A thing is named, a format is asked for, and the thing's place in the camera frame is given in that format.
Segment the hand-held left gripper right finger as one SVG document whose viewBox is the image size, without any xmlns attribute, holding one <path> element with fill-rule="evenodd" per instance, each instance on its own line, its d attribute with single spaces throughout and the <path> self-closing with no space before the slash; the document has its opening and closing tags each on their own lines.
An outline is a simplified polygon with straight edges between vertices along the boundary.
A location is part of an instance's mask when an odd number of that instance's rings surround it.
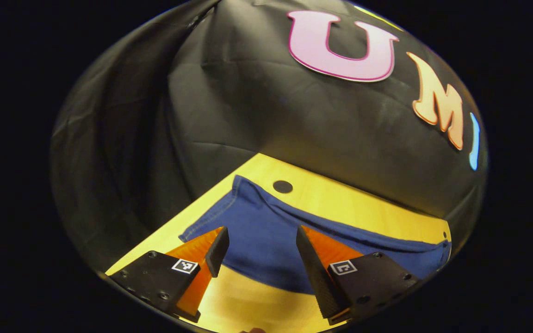
<svg viewBox="0 0 533 333">
<path fill-rule="evenodd" d="M 296 246 L 320 312 L 330 325 L 374 316 L 422 283 L 387 253 L 360 253 L 308 226 L 297 229 Z"/>
</svg>

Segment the blue denim jeans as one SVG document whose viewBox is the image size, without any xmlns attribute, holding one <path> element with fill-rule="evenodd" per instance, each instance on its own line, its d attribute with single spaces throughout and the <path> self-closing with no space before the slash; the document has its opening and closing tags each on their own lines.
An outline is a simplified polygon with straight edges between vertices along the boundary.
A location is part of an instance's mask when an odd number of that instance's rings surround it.
<svg viewBox="0 0 533 333">
<path fill-rule="evenodd" d="M 313 295 L 296 246 L 299 226 L 333 238 L 360 253 L 376 250 L 417 278 L 427 278 L 448 261 L 451 242 L 398 240 L 343 225 L 282 202 L 249 179 L 235 176 L 231 189 L 180 234 L 182 242 L 225 226 L 230 245 L 223 263 L 252 280 L 282 290 Z"/>
</svg>

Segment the black backdrop cloth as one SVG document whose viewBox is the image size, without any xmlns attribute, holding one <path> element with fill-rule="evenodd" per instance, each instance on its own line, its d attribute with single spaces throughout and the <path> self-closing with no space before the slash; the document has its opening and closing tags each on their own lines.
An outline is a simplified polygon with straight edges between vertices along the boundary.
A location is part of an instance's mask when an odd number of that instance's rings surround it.
<svg viewBox="0 0 533 333">
<path fill-rule="evenodd" d="M 394 70 L 351 82 L 296 61 L 292 18 L 332 13 L 331 50 L 363 57 L 387 24 L 343 0 L 191 0 L 144 23 L 89 65 L 51 135 L 51 188 L 79 255 L 108 269 L 255 154 L 442 218 L 453 253 L 474 229 L 487 141 L 468 161 L 471 114 L 453 68 L 393 31 Z"/>
</svg>

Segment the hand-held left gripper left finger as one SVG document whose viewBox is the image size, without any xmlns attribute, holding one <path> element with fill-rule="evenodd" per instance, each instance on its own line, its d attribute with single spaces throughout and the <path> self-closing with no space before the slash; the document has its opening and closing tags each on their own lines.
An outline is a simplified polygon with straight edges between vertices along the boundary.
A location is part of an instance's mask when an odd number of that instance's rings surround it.
<svg viewBox="0 0 533 333">
<path fill-rule="evenodd" d="M 161 312 L 197 323 L 199 306 L 229 245 L 228 228 L 220 226 L 167 253 L 148 251 L 110 279 Z"/>
</svg>

